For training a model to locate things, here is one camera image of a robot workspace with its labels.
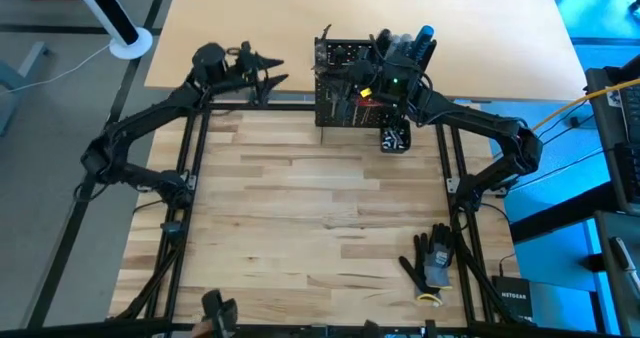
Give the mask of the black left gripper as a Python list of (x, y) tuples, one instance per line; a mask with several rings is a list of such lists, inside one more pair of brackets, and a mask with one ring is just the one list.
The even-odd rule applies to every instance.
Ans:
[(218, 43), (207, 43), (192, 57), (193, 83), (210, 96), (251, 88), (250, 104), (265, 104), (271, 91), (289, 75), (268, 77), (267, 69), (284, 63), (251, 51), (248, 41), (240, 47), (223, 48)]

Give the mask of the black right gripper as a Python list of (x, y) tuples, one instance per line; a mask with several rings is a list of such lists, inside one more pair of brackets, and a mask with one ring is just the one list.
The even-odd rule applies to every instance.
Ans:
[(343, 96), (343, 105), (378, 105), (416, 109), (426, 93), (426, 76), (420, 64), (398, 51), (386, 57), (374, 54), (353, 63), (324, 62), (322, 75), (347, 75), (347, 89), (331, 88)]

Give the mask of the blue clear handle screwdriver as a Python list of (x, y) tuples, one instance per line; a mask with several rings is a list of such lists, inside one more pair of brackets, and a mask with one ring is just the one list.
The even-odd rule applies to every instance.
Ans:
[(330, 110), (330, 118), (333, 121), (338, 121), (338, 120), (342, 120), (342, 111), (343, 111), (343, 103), (344, 103), (344, 99), (343, 96), (340, 93), (336, 93), (334, 91), (330, 91), (329, 92), (329, 100), (331, 103), (331, 110)]

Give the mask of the clear black safety glasses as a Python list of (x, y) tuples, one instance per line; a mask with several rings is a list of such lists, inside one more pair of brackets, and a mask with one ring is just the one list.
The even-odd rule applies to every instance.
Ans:
[(316, 78), (320, 78), (331, 69), (327, 51), (327, 35), (330, 28), (331, 24), (328, 24), (322, 34), (314, 39), (314, 66), (312, 70)]

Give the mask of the red T-handle hex key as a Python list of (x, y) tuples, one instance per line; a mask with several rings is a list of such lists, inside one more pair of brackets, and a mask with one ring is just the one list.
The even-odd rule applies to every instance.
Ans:
[(381, 103), (371, 97), (367, 97), (360, 99), (360, 106), (365, 109), (361, 119), (361, 125), (367, 127), (375, 125), (378, 121)]

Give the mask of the teal black handle screwdriver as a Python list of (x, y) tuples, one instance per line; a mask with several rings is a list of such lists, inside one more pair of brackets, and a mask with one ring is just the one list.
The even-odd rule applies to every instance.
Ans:
[(435, 34), (435, 30), (430, 25), (424, 25), (418, 32), (411, 51), (410, 57), (416, 61), (421, 62), (425, 57), (429, 47), (432, 43), (432, 38)]

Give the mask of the black metal pegboard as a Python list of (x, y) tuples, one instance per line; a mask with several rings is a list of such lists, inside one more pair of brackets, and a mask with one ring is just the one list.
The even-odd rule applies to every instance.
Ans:
[[(386, 57), (386, 54), (382, 55), (376, 47), (375, 39), (376, 37), (373, 36), (369, 37), (367, 40), (340, 40), (327, 38), (329, 62), (334, 63), (333, 52), (338, 46), (341, 46), (346, 51), (347, 59), (344, 63), (353, 63), (358, 58), (372, 57), (374, 54), (377, 54), (379, 57)], [(323, 75), (320, 78), (316, 78), (314, 76), (315, 123), (321, 127), (383, 128), (388, 126), (395, 119), (404, 118), (410, 123), (414, 122), (418, 125), (422, 124), (427, 116), (426, 105), (435, 99), (434, 85), (431, 78), (426, 74), (426, 68), (436, 47), (437, 41), (432, 38), (431, 46), (429, 47), (425, 57), (421, 62), (418, 62), (425, 72), (426, 93), (421, 95), (416, 109), (410, 109), (409, 107), (400, 109), (396, 107), (381, 106), (378, 121), (375, 125), (369, 127), (358, 125), (358, 118), (360, 117), (360, 112), (358, 111), (356, 127), (351, 127), (349, 120), (353, 105), (342, 106), (342, 120), (333, 121), (330, 118), (331, 107), (329, 104), (329, 90), (331, 88), (347, 89), (347, 75)]]

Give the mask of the light wooden desk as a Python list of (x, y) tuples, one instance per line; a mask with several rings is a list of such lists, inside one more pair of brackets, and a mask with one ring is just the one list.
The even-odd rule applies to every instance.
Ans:
[(586, 83), (554, 0), (172, 0), (146, 85), (172, 88), (208, 42), (248, 41), (283, 60), (281, 89), (314, 87), (314, 39), (435, 30), (427, 72), (440, 93), (475, 100), (570, 101)]

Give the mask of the black plastic bin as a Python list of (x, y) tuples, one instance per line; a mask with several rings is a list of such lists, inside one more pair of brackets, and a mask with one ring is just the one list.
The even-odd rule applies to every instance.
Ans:
[(403, 154), (406, 151), (401, 151), (399, 149), (394, 150), (393, 148), (389, 151), (383, 151), (381, 149), (381, 134), (383, 131), (388, 131), (390, 133), (390, 130), (395, 130), (397, 132), (397, 134), (402, 131), (405, 130), (409, 135), (410, 135), (410, 147), (407, 149), (409, 150), (411, 148), (411, 144), (412, 144), (412, 138), (411, 138), (411, 127), (410, 127), (410, 122), (407, 119), (404, 118), (398, 118), (393, 120), (388, 126), (383, 127), (380, 129), (380, 150), (382, 153), (390, 153), (390, 154)]

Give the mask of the grey black work glove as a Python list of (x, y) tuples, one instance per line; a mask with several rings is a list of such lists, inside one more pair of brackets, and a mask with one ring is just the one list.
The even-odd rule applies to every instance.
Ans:
[(448, 269), (454, 256), (453, 232), (448, 225), (434, 224), (431, 234), (420, 236), (423, 252), (423, 272), (429, 287), (449, 290), (452, 288)]

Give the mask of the black handheld device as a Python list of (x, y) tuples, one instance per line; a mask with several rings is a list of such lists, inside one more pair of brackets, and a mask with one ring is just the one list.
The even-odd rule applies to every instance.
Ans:
[(234, 299), (224, 300), (219, 290), (205, 293), (201, 299), (204, 322), (210, 324), (206, 338), (234, 338), (237, 330), (238, 307)]

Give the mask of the grey metal furniture leg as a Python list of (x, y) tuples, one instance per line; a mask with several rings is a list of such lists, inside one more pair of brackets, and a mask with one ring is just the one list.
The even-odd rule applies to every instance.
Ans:
[(35, 84), (40, 67), (50, 54), (44, 42), (36, 42), (24, 58), (21, 66), (14, 69), (0, 60), (0, 137), (9, 130), (11, 121), (24, 96), (23, 91)]

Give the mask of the black side desk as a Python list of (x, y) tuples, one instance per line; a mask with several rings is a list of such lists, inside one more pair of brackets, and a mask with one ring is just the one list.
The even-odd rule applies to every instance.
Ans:
[[(621, 67), (586, 71), (587, 93), (640, 78), (640, 54)], [(618, 208), (640, 216), (640, 83), (591, 99)]]

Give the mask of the black white marker pen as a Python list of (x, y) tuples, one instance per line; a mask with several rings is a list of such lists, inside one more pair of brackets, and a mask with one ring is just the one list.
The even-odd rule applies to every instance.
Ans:
[(631, 279), (632, 286), (640, 295), (640, 276), (624, 241), (617, 236), (609, 239), (609, 245), (620, 269)]

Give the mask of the grey side table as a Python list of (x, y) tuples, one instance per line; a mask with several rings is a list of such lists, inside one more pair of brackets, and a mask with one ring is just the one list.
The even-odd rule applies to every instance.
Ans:
[(640, 295), (620, 269), (609, 245), (610, 238), (620, 237), (640, 276), (640, 217), (597, 211), (594, 222), (599, 248), (596, 282), (605, 329), (611, 334), (640, 338)]

